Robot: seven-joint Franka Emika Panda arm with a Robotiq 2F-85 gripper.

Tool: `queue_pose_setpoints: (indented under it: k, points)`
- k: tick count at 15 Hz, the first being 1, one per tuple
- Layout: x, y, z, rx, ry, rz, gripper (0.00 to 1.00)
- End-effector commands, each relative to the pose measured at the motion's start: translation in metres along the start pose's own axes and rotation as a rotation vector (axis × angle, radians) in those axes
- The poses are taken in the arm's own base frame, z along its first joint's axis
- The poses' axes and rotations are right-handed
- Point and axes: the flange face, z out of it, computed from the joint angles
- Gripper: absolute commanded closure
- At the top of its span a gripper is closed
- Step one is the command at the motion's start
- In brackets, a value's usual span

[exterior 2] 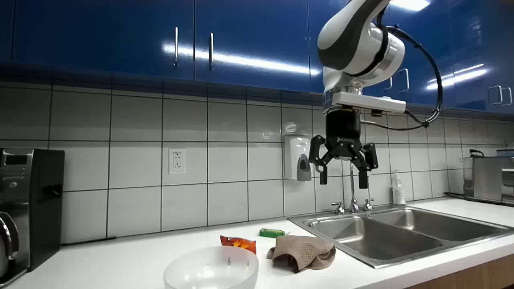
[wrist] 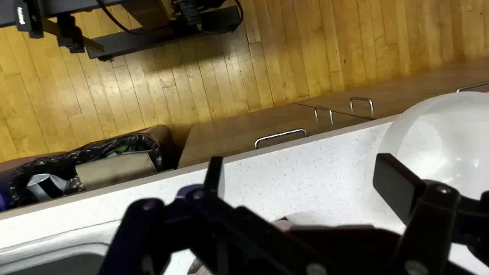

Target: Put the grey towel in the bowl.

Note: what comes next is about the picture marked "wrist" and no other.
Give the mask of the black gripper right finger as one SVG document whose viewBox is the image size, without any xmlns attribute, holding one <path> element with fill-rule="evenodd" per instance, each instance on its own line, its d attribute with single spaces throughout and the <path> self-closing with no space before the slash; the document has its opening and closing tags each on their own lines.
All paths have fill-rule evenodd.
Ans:
<svg viewBox="0 0 489 275">
<path fill-rule="evenodd" d="M 404 231 L 391 271 L 401 275 L 470 275 L 449 260 L 450 245 L 462 245 L 489 265 L 489 196 L 462 196 L 436 181 L 423 181 L 389 153 L 377 153 L 372 188 L 401 220 Z"/>
</svg>

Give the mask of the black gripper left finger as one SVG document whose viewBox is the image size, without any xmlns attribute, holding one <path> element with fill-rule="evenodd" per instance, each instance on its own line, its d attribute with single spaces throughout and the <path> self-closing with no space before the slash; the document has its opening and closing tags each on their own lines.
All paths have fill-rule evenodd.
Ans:
<svg viewBox="0 0 489 275">
<path fill-rule="evenodd" d="M 251 211 L 219 196 L 222 159 L 209 161 L 201 185 L 183 187 L 164 205 L 132 202 L 97 275 L 163 275 L 170 256 L 190 251 L 212 275 L 303 275 L 299 245 Z"/>
</svg>

